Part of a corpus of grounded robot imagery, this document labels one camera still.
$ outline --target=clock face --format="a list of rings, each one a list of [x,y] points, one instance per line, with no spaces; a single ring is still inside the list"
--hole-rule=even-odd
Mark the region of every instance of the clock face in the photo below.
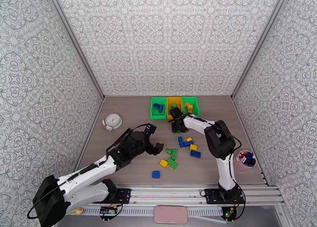
[[[109,116],[107,116],[106,118],[106,124],[109,126],[113,126],[118,124],[121,121],[121,118],[118,114],[110,114]]]

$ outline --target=mounting plate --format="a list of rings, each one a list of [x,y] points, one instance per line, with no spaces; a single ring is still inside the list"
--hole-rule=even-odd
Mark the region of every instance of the mounting plate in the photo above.
[[[105,198],[101,202],[94,202],[94,204],[128,204],[130,202],[131,189],[117,189],[114,199]]]
[[[205,189],[205,197],[207,204],[244,204],[244,198],[240,189],[237,194],[227,202],[222,201],[219,189]]]

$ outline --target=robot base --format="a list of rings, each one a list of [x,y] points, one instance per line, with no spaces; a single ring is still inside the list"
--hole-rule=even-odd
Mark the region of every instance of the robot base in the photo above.
[[[207,204],[244,204],[244,198],[240,189],[227,201],[222,199],[219,189],[205,189],[204,191]]]

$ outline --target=yellow bin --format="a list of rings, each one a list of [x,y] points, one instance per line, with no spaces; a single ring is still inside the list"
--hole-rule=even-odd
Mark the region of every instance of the yellow bin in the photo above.
[[[172,104],[176,103],[177,107],[183,112],[183,103],[181,101],[181,97],[167,97],[167,119],[173,119],[170,114],[170,109],[172,108]]]

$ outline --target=white clock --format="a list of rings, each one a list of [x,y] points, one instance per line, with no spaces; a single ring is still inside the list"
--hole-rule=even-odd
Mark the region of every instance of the white clock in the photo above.
[[[102,125],[105,127],[105,130],[116,130],[121,127],[122,118],[116,113],[111,113],[106,117],[106,119],[102,120]]]

